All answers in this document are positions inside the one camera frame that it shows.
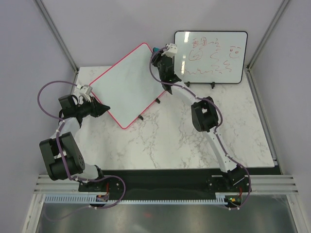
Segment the pink framed whiteboard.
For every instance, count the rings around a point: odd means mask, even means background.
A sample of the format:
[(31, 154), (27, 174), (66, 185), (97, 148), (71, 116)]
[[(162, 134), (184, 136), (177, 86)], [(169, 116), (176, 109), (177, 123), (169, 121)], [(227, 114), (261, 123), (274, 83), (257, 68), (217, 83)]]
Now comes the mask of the pink framed whiteboard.
[(149, 71), (152, 49), (141, 43), (89, 85), (122, 129), (127, 129), (163, 93)]

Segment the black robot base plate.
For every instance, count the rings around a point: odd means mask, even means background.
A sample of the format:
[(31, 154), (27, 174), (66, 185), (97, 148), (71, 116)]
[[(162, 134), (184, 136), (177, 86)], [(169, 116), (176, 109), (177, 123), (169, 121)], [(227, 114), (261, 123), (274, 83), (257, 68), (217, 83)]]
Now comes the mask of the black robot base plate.
[(104, 181), (80, 184), (80, 192), (107, 191), (111, 200), (209, 200), (216, 193), (248, 193), (246, 171), (220, 169), (103, 170)]

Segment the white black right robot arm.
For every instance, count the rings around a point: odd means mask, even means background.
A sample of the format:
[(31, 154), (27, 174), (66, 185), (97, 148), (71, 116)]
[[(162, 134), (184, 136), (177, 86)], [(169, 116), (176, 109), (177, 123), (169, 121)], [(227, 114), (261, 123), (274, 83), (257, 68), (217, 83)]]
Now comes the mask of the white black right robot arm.
[(234, 161), (222, 136), (217, 132), (223, 123), (223, 117), (213, 99), (211, 97), (200, 98), (191, 91), (175, 74), (173, 58), (167, 56), (162, 49), (153, 51), (149, 66), (157, 68), (159, 78), (155, 75), (152, 77), (162, 84), (165, 91), (180, 97), (190, 106), (191, 120), (195, 130), (204, 135), (216, 155), (224, 177), (223, 188), (227, 191), (234, 191), (244, 179), (244, 172), (242, 166)]

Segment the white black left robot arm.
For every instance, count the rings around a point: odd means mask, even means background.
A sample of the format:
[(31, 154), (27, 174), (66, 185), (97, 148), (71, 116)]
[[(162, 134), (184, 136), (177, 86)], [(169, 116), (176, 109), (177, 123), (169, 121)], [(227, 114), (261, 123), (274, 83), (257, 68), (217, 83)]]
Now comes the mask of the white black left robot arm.
[(77, 97), (66, 95), (59, 98), (62, 109), (59, 112), (59, 127), (49, 139), (39, 143), (48, 176), (53, 180), (76, 180), (89, 182), (95, 191), (106, 187), (103, 171), (97, 165), (85, 163), (74, 139), (87, 116), (100, 117), (110, 107), (101, 104), (95, 97), (90, 101), (76, 103)]

